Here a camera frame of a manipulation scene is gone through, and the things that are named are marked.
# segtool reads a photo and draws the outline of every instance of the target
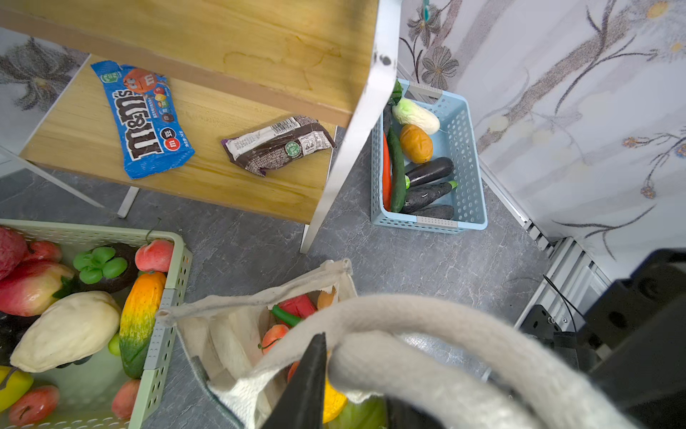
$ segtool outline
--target gray marble floor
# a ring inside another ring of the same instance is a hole
[[[358,159],[308,255],[298,247],[303,226],[141,191],[121,220],[27,171],[0,180],[0,218],[101,224],[180,233],[194,255],[187,301],[206,295],[250,294],[277,286],[321,264],[348,257],[360,294],[402,292],[471,305],[513,323],[547,268],[545,255],[489,189],[488,228],[460,235],[373,226],[369,221],[369,146]],[[127,187],[56,172],[56,176],[116,210]],[[478,360],[430,338],[410,339],[443,362],[475,375]],[[225,428],[203,396],[178,342],[159,410],[146,428]]]

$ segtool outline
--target black cable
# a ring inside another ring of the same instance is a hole
[[[550,280],[547,275],[543,275],[543,278],[548,282],[548,284],[550,286],[552,286],[553,289],[555,289],[555,292],[557,292],[558,295],[560,295],[560,298],[562,298],[562,302],[565,303],[565,307],[567,307],[569,317],[571,317],[571,324],[574,326],[574,331],[578,332],[576,330],[576,323],[574,322],[574,315],[571,313],[571,309],[569,308],[569,306],[571,305],[571,307],[574,309],[576,314],[581,316],[581,318],[584,318],[584,315],[581,314],[581,312],[579,311],[579,309],[577,307],[574,307],[574,304],[569,302],[569,299],[567,299],[567,297],[565,295],[563,295],[562,292],[560,292],[560,290],[557,288],[557,286],[555,286],[555,283],[553,283],[552,280]]]

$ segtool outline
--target brown snack wrapper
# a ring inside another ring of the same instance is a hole
[[[222,147],[232,163],[264,177],[267,170],[334,148],[335,143],[319,122],[298,115],[234,139],[223,139]]]

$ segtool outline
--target light blue plastic basket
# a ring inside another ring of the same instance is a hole
[[[431,136],[434,142],[434,158],[447,156],[453,160],[453,175],[440,181],[455,180],[458,188],[432,204],[448,204],[455,207],[453,220],[426,218],[402,213],[391,213],[383,208],[381,180],[383,174],[383,118],[379,118],[372,130],[372,209],[375,225],[394,228],[420,229],[447,234],[457,234],[465,229],[485,229],[488,225],[481,169],[476,152],[467,101],[446,91],[430,86],[399,80],[403,96],[415,100],[423,108],[433,112],[440,120],[440,130]],[[400,135],[401,126],[393,119],[394,129]]]

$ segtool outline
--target green plastic basket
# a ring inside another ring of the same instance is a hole
[[[27,220],[0,219],[0,225],[21,233],[27,240],[47,240],[59,244],[64,253],[63,261],[90,248],[111,242],[132,246],[145,244],[143,229],[97,227],[92,225],[60,224],[53,222],[32,222]],[[167,273],[167,283],[160,308],[179,305],[183,302],[191,269],[193,255],[185,247],[180,235],[164,231],[153,231],[149,238],[163,238],[174,243],[174,254]],[[130,288],[113,294],[123,308]],[[160,405],[172,356],[176,330],[155,324],[136,406],[130,420],[118,419],[112,413],[112,400],[121,385],[129,378],[124,374],[121,358],[109,353],[107,347],[98,351],[82,365],[69,365],[62,369],[51,369],[34,374],[34,386],[54,384],[60,389],[60,403],[55,412],[38,424],[22,428],[41,429],[139,429]],[[0,428],[15,428],[9,424],[7,412],[0,415]]]

